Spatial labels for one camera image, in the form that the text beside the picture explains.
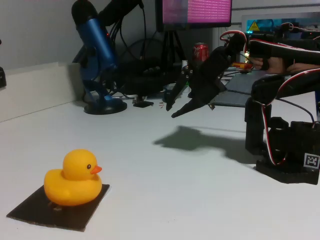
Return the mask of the person's left hand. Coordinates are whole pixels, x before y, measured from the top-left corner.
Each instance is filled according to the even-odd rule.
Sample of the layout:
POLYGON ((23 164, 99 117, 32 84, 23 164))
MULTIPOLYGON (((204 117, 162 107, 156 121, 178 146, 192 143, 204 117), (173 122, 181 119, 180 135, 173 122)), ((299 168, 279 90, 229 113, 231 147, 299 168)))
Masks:
POLYGON ((319 69, 320 66, 319 65, 315 65, 315 64, 306 64, 306 63, 294 63, 291 66, 289 66, 286 71, 288 73, 296 73, 296 72, 303 72, 303 71, 307 71, 307 70, 312 70, 312 69, 319 69))

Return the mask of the person's right hand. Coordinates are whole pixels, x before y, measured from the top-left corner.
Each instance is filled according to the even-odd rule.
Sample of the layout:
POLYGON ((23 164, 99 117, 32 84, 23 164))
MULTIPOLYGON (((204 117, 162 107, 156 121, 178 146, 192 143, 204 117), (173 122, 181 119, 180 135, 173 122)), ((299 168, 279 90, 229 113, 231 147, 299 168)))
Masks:
MULTIPOLYGON (((249 59, 256 70, 262 70, 264 65, 263 58, 250 57, 249 59)), ((265 71, 268 74, 283 74, 286 72, 284 60, 282 58, 271 57, 267 59, 267 62, 269 64, 269 68, 265 71)))

